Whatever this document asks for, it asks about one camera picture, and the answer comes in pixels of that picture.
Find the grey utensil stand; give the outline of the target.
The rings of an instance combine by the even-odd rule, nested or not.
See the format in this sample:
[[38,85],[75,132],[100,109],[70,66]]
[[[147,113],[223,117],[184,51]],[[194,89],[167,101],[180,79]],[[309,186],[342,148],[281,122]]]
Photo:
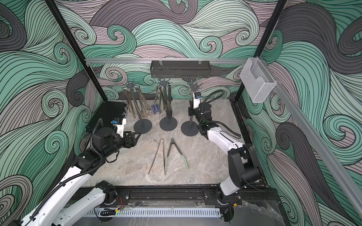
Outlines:
[[129,88],[133,92],[133,97],[134,97],[133,105],[135,109],[135,115],[136,117],[138,117],[138,121],[134,124],[133,129],[137,133],[146,134],[152,129],[152,122],[147,118],[143,118],[142,116],[141,107],[139,106],[140,104],[139,96],[135,89],[136,85],[133,82],[128,82],[125,85],[125,87]]
[[170,80],[160,80],[159,85],[163,88],[162,95],[166,116],[159,122],[159,126],[164,131],[173,131],[177,127],[177,120],[173,117],[172,110],[172,91]]
[[[199,85],[195,82],[190,85],[193,92],[199,92]],[[181,131],[184,135],[193,137],[199,133],[198,124],[193,121],[193,116],[189,116],[189,121],[186,121],[181,126]]]

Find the black tongs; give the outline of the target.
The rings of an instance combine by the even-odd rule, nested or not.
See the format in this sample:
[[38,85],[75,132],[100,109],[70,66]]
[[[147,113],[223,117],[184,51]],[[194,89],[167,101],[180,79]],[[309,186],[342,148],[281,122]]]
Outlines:
[[166,111],[166,118],[168,120],[168,123],[171,121],[172,119],[172,104],[171,104],[171,101],[172,101],[172,91],[171,91],[171,84],[168,83],[168,86],[167,86],[167,97],[168,97],[168,108],[167,108],[167,111]]

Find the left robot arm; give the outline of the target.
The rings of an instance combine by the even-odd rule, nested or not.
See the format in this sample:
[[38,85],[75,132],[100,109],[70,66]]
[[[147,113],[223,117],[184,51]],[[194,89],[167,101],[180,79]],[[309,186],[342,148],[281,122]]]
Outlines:
[[113,205],[118,194],[114,185],[99,182],[86,196],[66,208],[76,191],[121,148],[136,146],[141,134],[124,131],[125,118],[112,120],[114,128],[105,127],[99,118],[90,137],[90,148],[85,150],[68,169],[64,178],[51,190],[40,204],[21,220],[10,226],[71,226],[89,211],[101,204]]

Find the steel tongs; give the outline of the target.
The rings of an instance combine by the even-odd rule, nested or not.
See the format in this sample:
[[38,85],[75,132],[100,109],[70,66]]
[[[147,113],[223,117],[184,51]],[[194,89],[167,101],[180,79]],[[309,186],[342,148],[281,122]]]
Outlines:
[[159,99],[159,96],[160,96],[160,89],[161,87],[160,86],[157,86],[156,88],[156,94],[155,94],[155,99],[154,99],[154,103],[157,102],[157,100]]
[[149,118],[152,113],[151,106],[147,103],[146,98],[145,98],[142,90],[140,89],[140,87],[136,86],[135,89],[139,96],[142,116],[143,116],[143,118]]
[[136,118],[135,115],[135,109],[134,109],[134,97],[133,97],[133,92],[129,89],[129,88],[124,88],[123,92],[125,94],[125,99],[128,105],[128,109],[130,111],[130,113],[132,114],[133,118]]
[[161,139],[159,140],[159,143],[158,143],[158,146],[157,146],[157,150],[156,150],[156,152],[155,152],[155,155],[154,155],[154,158],[153,158],[153,160],[152,160],[152,163],[151,163],[150,169],[149,169],[149,171],[148,171],[148,174],[150,174],[150,172],[151,172],[151,170],[152,170],[152,168],[153,168],[153,165],[154,165],[155,160],[156,160],[156,158],[157,158],[157,155],[158,155],[158,152],[159,152],[159,150],[160,150],[160,147],[162,147],[162,154],[163,154],[163,161],[164,161],[164,172],[165,172],[165,174],[166,174],[165,140],[164,140],[163,138],[161,138]]
[[159,90],[160,90],[160,97],[163,102],[163,109],[166,110],[168,108],[168,97],[166,94],[165,87],[160,87]]

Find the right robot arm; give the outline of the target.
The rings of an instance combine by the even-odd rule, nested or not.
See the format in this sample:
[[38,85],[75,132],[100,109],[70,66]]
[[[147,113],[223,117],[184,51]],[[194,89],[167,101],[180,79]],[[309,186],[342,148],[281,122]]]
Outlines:
[[241,138],[240,134],[222,122],[212,120],[211,104],[208,99],[216,93],[214,91],[203,101],[200,92],[193,92],[188,112],[190,117],[195,117],[198,121],[199,133],[226,153],[229,176],[220,183],[220,190],[223,196],[230,196],[244,186],[250,186],[260,180],[263,171],[255,148],[237,141],[235,138]]

